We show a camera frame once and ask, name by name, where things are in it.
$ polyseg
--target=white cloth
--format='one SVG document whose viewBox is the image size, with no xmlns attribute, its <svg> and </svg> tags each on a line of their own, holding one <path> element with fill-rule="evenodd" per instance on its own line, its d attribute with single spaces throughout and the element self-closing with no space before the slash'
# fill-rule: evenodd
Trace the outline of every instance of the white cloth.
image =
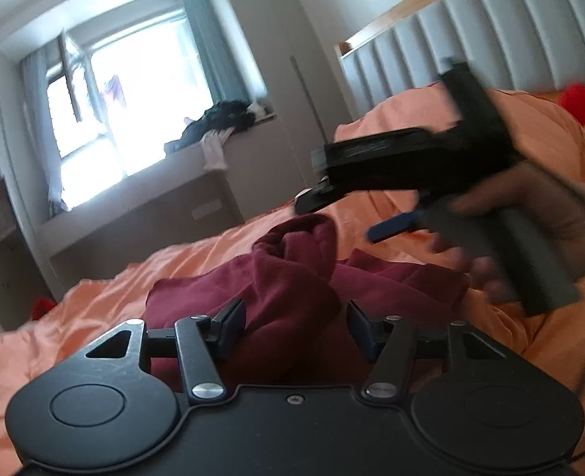
<svg viewBox="0 0 585 476">
<path fill-rule="evenodd" d="M 204 152 L 205 172 L 228 170 L 226 159 L 224 159 L 223 146 L 234 130 L 235 127 L 230 127 L 223 131 L 212 130 L 202 136 L 199 144 L 201 144 L 202 152 Z"/>
<path fill-rule="evenodd" d="M 246 110 L 255 115 L 256 121 L 263 120 L 267 116 L 266 109 L 264 109 L 257 101 L 250 104 Z"/>
</svg>

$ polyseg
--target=finger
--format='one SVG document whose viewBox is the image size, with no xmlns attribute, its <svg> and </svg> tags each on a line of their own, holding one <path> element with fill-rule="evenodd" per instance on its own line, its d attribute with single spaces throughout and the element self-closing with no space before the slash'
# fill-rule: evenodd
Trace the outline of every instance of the finger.
<svg viewBox="0 0 585 476">
<path fill-rule="evenodd" d="M 506 286 L 502 281 L 493 280 L 484 285 L 484 293 L 487 296 L 488 302 L 499 305 L 514 302 L 514 292 Z"/>
<path fill-rule="evenodd" d="M 458 214 L 474 216 L 517 203 L 525 192 L 527 181 L 528 167 L 519 164 L 484 179 L 464 195 L 452 200 L 450 208 Z"/>
<path fill-rule="evenodd" d="M 447 242 L 442 237 L 442 235 L 438 233 L 433 233 L 431 235 L 431 239 L 429 240 L 429 248 L 431 249 L 431 251 L 436 252 L 437 254 L 440 252 L 448 251 L 451 247 L 453 247 L 453 245 Z"/>
<path fill-rule="evenodd" d="M 468 256 L 464 249 L 454 247 L 447 251 L 447 257 L 451 262 L 451 268 L 458 272 L 468 272 L 471 270 L 473 260 Z"/>
<path fill-rule="evenodd" d="M 482 290 L 486 283 L 500 278 L 499 268 L 492 257 L 478 257 L 473 260 L 469 273 L 472 288 Z"/>
</svg>

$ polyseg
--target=white upholstered headboard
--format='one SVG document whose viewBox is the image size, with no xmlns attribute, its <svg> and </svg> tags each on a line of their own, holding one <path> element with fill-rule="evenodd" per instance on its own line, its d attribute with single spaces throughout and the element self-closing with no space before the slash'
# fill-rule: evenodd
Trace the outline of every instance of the white upholstered headboard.
<svg viewBox="0 0 585 476">
<path fill-rule="evenodd" d="M 406 0 L 338 53 L 361 115 L 437 80 L 446 58 L 489 87 L 554 92 L 585 84 L 585 0 Z"/>
</svg>

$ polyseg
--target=window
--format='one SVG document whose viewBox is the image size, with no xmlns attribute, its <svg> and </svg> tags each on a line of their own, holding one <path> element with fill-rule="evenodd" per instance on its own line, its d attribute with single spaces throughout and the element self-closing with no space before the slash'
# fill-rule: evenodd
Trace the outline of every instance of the window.
<svg viewBox="0 0 585 476">
<path fill-rule="evenodd" d="M 213 105 L 183 15 L 119 37 L 91 54 L 62 40 L 69 76 L 48 87 L 69 208 L 163 159 L 164 144 L 182 135 L 186 119 Z"/>
</svg>

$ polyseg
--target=orange bed sheet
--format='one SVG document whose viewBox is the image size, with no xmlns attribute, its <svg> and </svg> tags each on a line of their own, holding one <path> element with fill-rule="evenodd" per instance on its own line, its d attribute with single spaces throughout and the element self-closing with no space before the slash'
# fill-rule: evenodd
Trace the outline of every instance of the orange bed sheet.
<svg viewBox="0 0 585 476">
<path fill-rule="evenodd" d="M 585 129 L 566 111 L 525 93 L 493 91 L 491 97 L 523 152 L 551 170 L 585 181 Z M 457 118 L 447 95 L 433 85 L 388 99 L 363 119 L 339 127 L 337 139 L 414 126 L 439 131 Z M 361 192 L 326 208 L 324 213 L 338 226 L 339 258 L 358 248 L 389 261 L 446 265 L 444 254 L 428 251 L 426 232 L 402 234 L 374 246 L 364 240 L 369 226 L 413 203 L 411 192 Z M 290 207 L 284 206 L 215 238 L 156 252 L 113 280 L 81 281 L 40 321 L 0 335 L 0 476 L 20 467 L 4 428 L 4 411 L 20 387 L 111 327 L 144 317 L 147 293 L 158 279 L 206 273 L 249 252 L 256 239 L 290 216 Z M 579 286 L 581 302 L 550 316 L 526 319 L 517 305 L 493 307 L 477 291 L 468 292 L 462 312 L 475 326 L 573 387 L 585 364 L 585 279 Z M 585 408 L 585 394 L 582 400 Z M 585 432 L 579 449 L 585 449 Z M 585 474 L 585 459 L 576 469 Z"/>
</svg>

